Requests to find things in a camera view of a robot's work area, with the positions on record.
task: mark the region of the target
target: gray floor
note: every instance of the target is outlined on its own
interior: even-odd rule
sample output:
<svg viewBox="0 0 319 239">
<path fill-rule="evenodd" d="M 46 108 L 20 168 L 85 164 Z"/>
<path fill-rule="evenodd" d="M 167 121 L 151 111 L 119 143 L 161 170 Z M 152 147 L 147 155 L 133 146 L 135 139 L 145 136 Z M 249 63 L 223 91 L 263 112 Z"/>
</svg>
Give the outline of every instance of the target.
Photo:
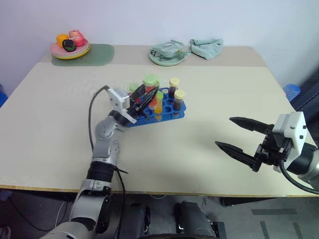
<svg viewBox="0 0 319 239">
<path fill-rule="evenodd" d="M 62 203 L 18 192 L 11 199 L 30 221 L 42 229 L 54 225 Z M 127 204 L 143 202 L 150 206 L 149 232 L 152 235 L 175 233 L 173 206 L 184 200 L 196 202 L 210 220 L 224 222 L 228 239 L 319 238 L 319 198 L 279 198 L 225 208 L 214 197 L 167 196 L 157 200 L 149 195 L 127 196 Z M 112 223 L 104 235 L 97 236 L 99 239 L 112 238 L 117 227 L 121 195 L 115 195 L 113 201 Z M 8 201 L 0 201 L 0 225 L 12 228 L 13 239 L 39 238 L 45 234 L 29 226 Z"/>
</svg>

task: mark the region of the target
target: table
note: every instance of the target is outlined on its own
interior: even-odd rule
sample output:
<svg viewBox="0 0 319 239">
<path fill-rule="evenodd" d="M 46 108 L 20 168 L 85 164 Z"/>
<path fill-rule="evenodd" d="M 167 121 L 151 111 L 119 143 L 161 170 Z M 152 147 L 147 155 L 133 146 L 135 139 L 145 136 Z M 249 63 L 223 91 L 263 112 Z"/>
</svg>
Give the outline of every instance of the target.
<svg viewBox="0 0 319 239">
<path fill-rule="evenodd" d="M 129 128 L 120 142 L 119 167 L 129 192 L 225 197 L 313 196 L 272 167 L 258 173 L 215 145 L 227 142 L 253 155 L 264 135 L 229 117 L 275 123 L 294 109 L 261 57 L 249 47 L 225 47 L 215 59 L 191 55 L 173 67 L 154 65 L 147 46 L 115 46 L 100 67 L 57 67 L 46 56 L 0 109 L 0 188 L 77 192 L 91 159 L 87 117 L 103 85 L 125 87 L 159 74 L 161 85 L 180 78 L 187 110 L 182 119 Z M 92 126 L 111 110 L 96 98 Z M 310 136 L 307 142 L 314 144 Z M 121 190 L 113 177 L 113 189 Z"/>
</svg>

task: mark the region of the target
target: blue test tube rack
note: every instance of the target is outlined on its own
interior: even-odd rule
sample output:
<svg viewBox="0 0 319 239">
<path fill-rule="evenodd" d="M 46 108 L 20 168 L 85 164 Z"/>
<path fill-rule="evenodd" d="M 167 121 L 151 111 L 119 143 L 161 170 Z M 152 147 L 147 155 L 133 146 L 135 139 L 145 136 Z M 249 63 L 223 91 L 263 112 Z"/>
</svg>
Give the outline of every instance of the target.
<svg viewBox="0 0 319 239">
<path fill-rule="evenodd" d="M 184 101 L 182 102 L 181 108 L 179 111 L 173 109 L 174 99 L 168 97 L 168 88 L 161 88 L 159 91 L 162 91 L 164 94 L 163 97 L 163 111 L 160 115 L 157 115 L 149 107 L 145 108 L 144 113 L 147 114 L 150 119 L 147 120 L 144 116 L 139 116 L 136 123 L 129 124 L 128 127 L 136 127 L 140 125 L 150 124 L 150 123 L 159 123 L 168 120 L 180 119 L 185 116 L 184 111 L 186 110 L 186 105 Z"/>
</svg>

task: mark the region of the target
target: light blue cloth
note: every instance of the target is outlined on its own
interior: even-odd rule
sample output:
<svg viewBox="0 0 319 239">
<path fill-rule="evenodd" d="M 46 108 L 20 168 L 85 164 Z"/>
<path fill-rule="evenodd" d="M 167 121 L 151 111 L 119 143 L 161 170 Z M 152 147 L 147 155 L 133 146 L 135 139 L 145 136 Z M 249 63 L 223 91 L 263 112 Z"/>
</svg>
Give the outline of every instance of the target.
<svg viewBox="0 0 319 239">
<path fill-rule="evenodd" d="M 190 50 L 192 53 L 201 56 L 206 60 L 213 59 L 217 56 L 221 52 L 223 46 L 223 39 L 190 40 Z"/>
</svg>

